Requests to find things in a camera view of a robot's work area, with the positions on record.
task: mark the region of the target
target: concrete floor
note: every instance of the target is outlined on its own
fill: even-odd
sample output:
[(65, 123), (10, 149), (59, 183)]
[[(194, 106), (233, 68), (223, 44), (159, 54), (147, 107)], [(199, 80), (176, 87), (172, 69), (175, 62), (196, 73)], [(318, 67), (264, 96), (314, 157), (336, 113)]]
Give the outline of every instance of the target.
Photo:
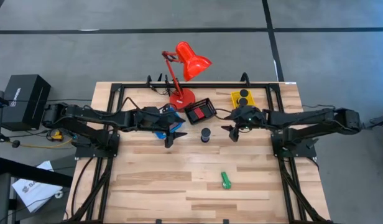
[[(269, 7), (275, 28), (383, 27), (381, 0), (269, 0)], [(5, 0), (0, 9), (0, 30), (265, 26), (259, 0)], [(363, 121), (383, 114), (383, 32), (275, 37), (285, 81), (298, 83), (304, 104), (350, 108)], [(277, 80), (265, 32), (0, 35), (0, 90), (13, 74), (38, 73), (53, 87), (50, 99), (91, 98), (98, 81), (141, 81), (167, 73), (160, 52), (173, 50), (181, 40), (213, 61), (196, 80), (233, 81), (242, 72), (254, 81)], [(332, 220), (383, 223), (383, 128), (325, 136), (316, 150)], [(73, 153), (0, 148), (0, 156), (33, 165)], [(57, 211), (24, 223), (62, 217)]]

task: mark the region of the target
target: lamp shade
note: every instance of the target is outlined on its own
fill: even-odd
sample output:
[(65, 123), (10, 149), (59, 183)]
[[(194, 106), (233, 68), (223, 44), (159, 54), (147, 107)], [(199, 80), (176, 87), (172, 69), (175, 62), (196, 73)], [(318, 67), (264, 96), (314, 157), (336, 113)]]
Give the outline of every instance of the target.
[(176, 52), (179, 60), (184, 64), (183, 77), (186, 81), (196, 77), (212, 64), (208, 58), (196, 55), (187, 42), (180, 42), (176, 47)]

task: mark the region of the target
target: black box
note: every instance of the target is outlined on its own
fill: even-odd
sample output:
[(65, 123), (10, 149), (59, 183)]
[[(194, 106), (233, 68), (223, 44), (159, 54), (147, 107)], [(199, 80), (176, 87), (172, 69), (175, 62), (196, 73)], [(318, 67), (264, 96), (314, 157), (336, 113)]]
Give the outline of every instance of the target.
[(2, 127), (10, 131), (39, 129), (50, 85), (39, 75), (12, 75), (5, 89)]

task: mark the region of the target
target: wooden table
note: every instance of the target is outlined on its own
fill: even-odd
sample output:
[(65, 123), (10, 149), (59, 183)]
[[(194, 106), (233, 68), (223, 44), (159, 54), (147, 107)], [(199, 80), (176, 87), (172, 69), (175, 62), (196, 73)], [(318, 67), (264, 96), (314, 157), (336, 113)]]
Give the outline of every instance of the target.
[[(98, 82), (91, 106), (106, 111), (112, 83)], [(297, 85), (280, 83), (285, 111), (303, 111)], [(250, 89), (259, 108), (268, 108), (264, 90)], [(216, 108), (233, 108), (230, 93), (238, 89), (193, 89), (196, 100), (209, 97)], [(168, 96), (148, 88), (126, 89), (140, 107), (162, 106)], [(126, 103), (124, 110), (132, 109)], [(218, 112), (218, 116), (228, 114)], [(284, 193), (277, 159), (272, 155), (270, 132), (254, 129), (241, 134), (232, 142), (222, 125), (232, 124), (211, 118), (192, 126), (188, 121), (179, 131), (187, 132), (175, 140), (170, 149), (163, 140), (148, 132), (121, 133), (117, 158), (111, 174), (105, 223), (288, 223)], [(101, 128), (99, 124), (90, 124)], [(211, 129), (208, 143), (200, 141), (201, 130)], [(78, 161), (75, 182), (87, 159)], [(305, 158), (296, 158), (302, 192), (324, 218), (330, 218), (317, 167)], [(75, 208), (78, 208), (91, 190), (96, 159), (86, 168), (77, 190)], [(231, 190), (221, 186), (221, 172), (226, 171), (232, 182)], [(298, 219), (295, 196), (293, 207)], [(93, 216), (97, 218), (100, 195), (95, 202)], [(67, 203), (70, 214), (71, 197)]]

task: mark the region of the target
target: green object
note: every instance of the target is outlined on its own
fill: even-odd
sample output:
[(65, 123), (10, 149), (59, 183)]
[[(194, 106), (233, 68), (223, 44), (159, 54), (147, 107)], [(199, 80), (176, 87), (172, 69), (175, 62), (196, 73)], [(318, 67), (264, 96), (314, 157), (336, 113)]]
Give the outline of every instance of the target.
[(228, 175), (226, 174), (226, 172), (222, 172), (221, 175), (222, 175), (222, 179), (223, 179), (223, 183), (222, 183), (223, 189), (230, 189), (231, 188), (231, 182), (228, 178)]

